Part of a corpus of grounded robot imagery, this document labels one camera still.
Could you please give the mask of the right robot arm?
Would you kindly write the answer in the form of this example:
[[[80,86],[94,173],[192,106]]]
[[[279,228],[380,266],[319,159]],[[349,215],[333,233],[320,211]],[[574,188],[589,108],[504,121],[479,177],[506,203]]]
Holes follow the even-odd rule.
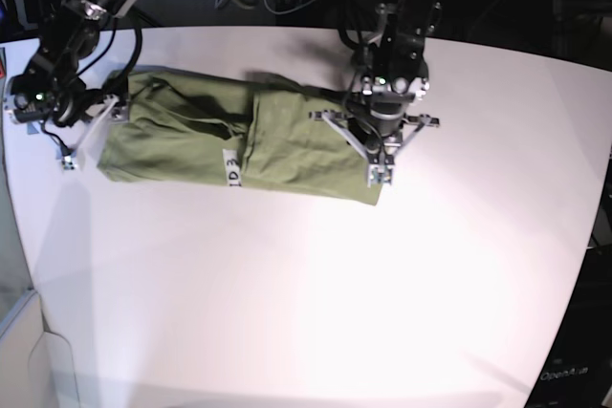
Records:
[[[8,90],[17,123],[37,122],[63,158],[71,158],[74,149],[61,137],[47,130],[73,126],[86,111],[114,94],[136,65],[142,50],[139,18],[130,12],[137,0],[63,0],[52,19],[39,35],[39,46],[22,74],[9,80]],[[101,22],[115,21],[128,15],[136,35],[136,46],[120,73],[99,90],[89,90],[79,76],[79,63],[97,47]]]

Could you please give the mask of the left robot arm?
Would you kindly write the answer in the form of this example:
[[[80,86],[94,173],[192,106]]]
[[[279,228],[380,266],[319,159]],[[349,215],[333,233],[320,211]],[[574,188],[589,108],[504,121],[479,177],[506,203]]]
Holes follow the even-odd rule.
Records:
[[[376,29],[358,36],[355,73],[338,109],[311,114],[366,160],[370,186],[391,183],[397,156],[422,130],[440,125],[436,117],[408,110],[430,88],[426,39],[441,8],[440,0],[382,0]]]

